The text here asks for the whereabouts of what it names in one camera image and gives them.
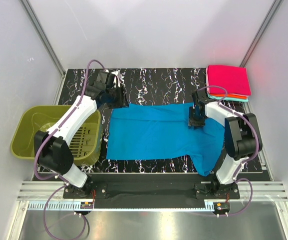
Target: stack of folded cloths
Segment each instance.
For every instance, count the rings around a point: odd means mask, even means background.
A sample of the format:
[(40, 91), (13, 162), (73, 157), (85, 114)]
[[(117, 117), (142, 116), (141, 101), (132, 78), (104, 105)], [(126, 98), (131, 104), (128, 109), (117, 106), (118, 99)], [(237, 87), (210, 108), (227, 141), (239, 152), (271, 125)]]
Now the stack of folded cloths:
[[(225, 88), (228, 92), (225, 100), (229, 101), (248, 102), (248, 97), (251, 95), (244, 67), (210, 65), (206, 70), (206, 84)], [(208, 88), (207, 93), (211, 99), (219, 100), (225, 96), (225, 91), (217, 87)]]

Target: black clamp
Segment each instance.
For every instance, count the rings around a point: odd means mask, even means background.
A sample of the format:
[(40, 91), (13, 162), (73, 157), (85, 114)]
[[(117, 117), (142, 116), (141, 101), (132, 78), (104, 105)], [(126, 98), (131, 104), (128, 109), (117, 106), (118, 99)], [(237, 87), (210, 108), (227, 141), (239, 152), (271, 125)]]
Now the black clamp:
[(189, 108), (188, 126), (201, 128), (205, 125), (205, 105), (215, 102), (213, 99), (207, 97), (206, 90), (195, 91), (192, 93), (194, 106)]
[(124, 86), (114, 86), (115, 77), (116, 75), (101, 70), (97, 79), (88, 84), (85, 95), (96, 100), (97, 108), (103, 104), (107, 104), (110, 109), (129, 106)]

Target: folded towel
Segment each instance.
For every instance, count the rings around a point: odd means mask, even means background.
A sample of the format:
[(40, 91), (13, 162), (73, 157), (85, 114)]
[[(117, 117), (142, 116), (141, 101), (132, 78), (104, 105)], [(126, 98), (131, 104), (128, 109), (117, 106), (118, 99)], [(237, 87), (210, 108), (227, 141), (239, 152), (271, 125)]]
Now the folded towel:
[[(206, 86), (209, 86), (209, 83), (208, 83), (208, 76), (206, 75)], [(207, 88), (207, 93), (208, 93), (208, 96), (213, 96), (212, 98), (214, 99), (221, 99), (223, 96), (225, 96), (225, 93), (224, 94), (221, 94), (221, 93), (217, 93), (217, 94), (210, 94), (210, 88)], [(240, 95), (240, 94), (228, 94), (227, 97), (226, 97), (226, 100), (228, 101), (234, 101), (234, 100), (231, 100), (231, 99), (244, 99), (244, 100), (247, 100), (248, 99), (248, 96), (245, 96), (245, 95)]]
[[(213, 95), (210, 95), (209, 93), (207, 93), (208, 97), (210, 99), (216, 99), (216, 100), (220, 100), (222, 99), (223, 97), (222, 96), (213, 96)], [(242, 103), (248, 103), (248, 98), (247, 99), (242, 99), (242, 98), (234, 98), (234, 97), (226, 97), (224, 100), (226, 101), (235, 101), (235, 102), (242, 102)]]
[[(250, 96), (251, 90), (247, 77), (247, 70), (244, 67), (210, 65), (207, 68), (207, 77), (209, 85), (223, 87), (229, 94), (239, 94)], [(225, 91), (212, 87), (210, 94), (225, 94)]]
[(107, 158), (171, 159), (189, 155), (197, 172), (207, 176), (222, 151), (224, 128), (211, 118), (203, 128), (189, 128), (192, 103), (162, 106), (130, 104), (113, 110)]

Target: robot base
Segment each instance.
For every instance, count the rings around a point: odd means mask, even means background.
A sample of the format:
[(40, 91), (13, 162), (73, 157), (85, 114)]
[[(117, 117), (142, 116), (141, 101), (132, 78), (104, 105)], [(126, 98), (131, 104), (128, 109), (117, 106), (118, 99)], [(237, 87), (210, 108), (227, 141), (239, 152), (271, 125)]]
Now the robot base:
[(198, 200), (209, 200), (209, 199), (227, 199), (227, 193), (229, 193), (229, 199), (240, 199), (239, 189), (237, 184), (232, 184), (229, 189), (223, 191), (213, 192), (211, 190), (212, 183), (196, 183), (195, 184), (195, 193), (196, 199)]
[[(106, 198), (106, 192), (107, 192), (107, 184), (105, 183), (95, 183), (92, 185), (91, 192), (95, 190), (95, 199), (104, 199)], [(69, 185), (65, 187), (64, 199), (92, 199), (92, 194), (85, 195), (80, 188), (74, 187), (72, 185)]]

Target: orange towel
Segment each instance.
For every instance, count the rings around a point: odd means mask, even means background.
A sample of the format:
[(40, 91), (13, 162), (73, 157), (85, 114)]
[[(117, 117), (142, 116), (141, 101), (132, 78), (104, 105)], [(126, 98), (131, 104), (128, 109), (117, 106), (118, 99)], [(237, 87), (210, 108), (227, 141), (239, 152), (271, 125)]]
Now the orange towel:
[[(224, 94), (220, 94), (220, 93), (218, 93), (218, 94), (211, 94), (211, 93), (210, 93), (210, 95), (215, 96), (215, 97), (220, 97), (220, 98), (222, 98), (223, 96), (225, 96)], [(227, 97), (229, 97), (229, 98), (235, 98), (235, 99), (247, 99), (246, 96), (241, 96), (241, 95), (236, 95), (236, 94), (228, 94)]]

